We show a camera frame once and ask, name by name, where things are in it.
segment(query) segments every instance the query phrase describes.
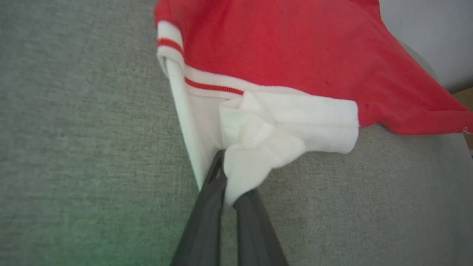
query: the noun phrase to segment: gray fabric surface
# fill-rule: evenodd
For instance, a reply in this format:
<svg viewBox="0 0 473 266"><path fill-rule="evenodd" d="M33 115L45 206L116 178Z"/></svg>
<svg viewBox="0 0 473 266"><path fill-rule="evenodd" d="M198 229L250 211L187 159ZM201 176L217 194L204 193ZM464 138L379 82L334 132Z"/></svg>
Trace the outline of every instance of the gray fabric surface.
<svg viewBox="0 0 473 266"><path fill-rule="evenodd" d="M0 265L167 265L197 188L155 0L0 1ZM460 135L375 125L260 192L292 265L473 265ZM235 214L223 265L236 265Z"/></svg>

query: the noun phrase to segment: red stripe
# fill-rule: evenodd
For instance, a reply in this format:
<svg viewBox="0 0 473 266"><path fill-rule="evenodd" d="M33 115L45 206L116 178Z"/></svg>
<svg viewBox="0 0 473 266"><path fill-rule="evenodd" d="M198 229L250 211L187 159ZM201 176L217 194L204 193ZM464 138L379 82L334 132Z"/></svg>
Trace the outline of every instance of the red stripe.
<svg viewBox="0 0 473 266"><path fill-rule="evenodd" d="M184 51L182 50L181 46L171 39L160 38L158 40L158 46L161 46L161 45L172 47L178 50L182 55L184 55Z"/></svg>
<svg viewBox="0 0 473 266"><path fill-rule="evenodd" d="M180 45L178 45L175 41L167 38L160 38L158 40L158 46L169 46L171 48L176 49L179 51L182 55L184 55L184 52L182 51L182 48ZM243 95L243 91L239 89L234 89L230 87L225 87L225 86L217 86L217 85L209 85L209 84L202 84L202 83L197 83L195 81L192 81L188 78L185 78L185 82L192 87L198 88L198 89L208 89L208 90L219 90L219 91L226 91L226 92L231 92L231 93L236 93L239 95Z"/></svg>
<svg viewBox="0 0 473 266"><path fill-rule="evenodd" d="M192 87L199 88L199 89L220 90L220 91L226 91L226 92L231 92L231 93L236 93L236 94L239 94L239 95L243 95L243 91L239 90L239 89L234 89L234 88L224 87L224 86L197 83L197 82L192 81L188 78L185 78L185 82L187 84L191 85Z"/></svg>

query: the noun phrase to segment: red fabric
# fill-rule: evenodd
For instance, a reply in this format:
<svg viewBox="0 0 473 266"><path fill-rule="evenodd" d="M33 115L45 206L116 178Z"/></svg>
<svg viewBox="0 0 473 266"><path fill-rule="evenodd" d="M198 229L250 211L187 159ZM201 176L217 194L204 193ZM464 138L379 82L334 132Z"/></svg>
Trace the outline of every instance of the red fabric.
<svg viewBox="0 0 473 266"><path fill-rule="evenodd" d="M473 130L473 113L388 32L377 0L160 0L155 19L180 29L196 69L356 101L361 126Z"/></svg>

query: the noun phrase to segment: garment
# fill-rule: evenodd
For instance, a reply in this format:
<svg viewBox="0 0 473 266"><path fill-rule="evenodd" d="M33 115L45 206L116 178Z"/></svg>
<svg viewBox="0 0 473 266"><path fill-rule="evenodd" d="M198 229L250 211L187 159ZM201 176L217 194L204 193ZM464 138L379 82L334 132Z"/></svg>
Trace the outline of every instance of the garment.
<svg viewBox="0 0 473 266"><path fill-rule="evenodd" d="M197 181L227 149L228 203L305 151L350 152L359 126L473 128L389 33L377 0L162 0L155 19Z"/></svg>

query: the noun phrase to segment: brown surface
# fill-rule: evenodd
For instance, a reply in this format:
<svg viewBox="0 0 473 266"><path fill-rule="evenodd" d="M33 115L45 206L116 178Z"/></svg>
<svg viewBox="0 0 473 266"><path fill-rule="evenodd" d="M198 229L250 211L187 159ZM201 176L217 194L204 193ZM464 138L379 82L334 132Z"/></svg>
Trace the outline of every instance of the brown surface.
<svg viewBox="0 0 473 266"><path fill-rule="evenodd" d="M473 111L473 88L457 92L453 95L459 102L461 102L468 109ZM473 150L473 134L464 134L466 142L470 150Z"/></svg>

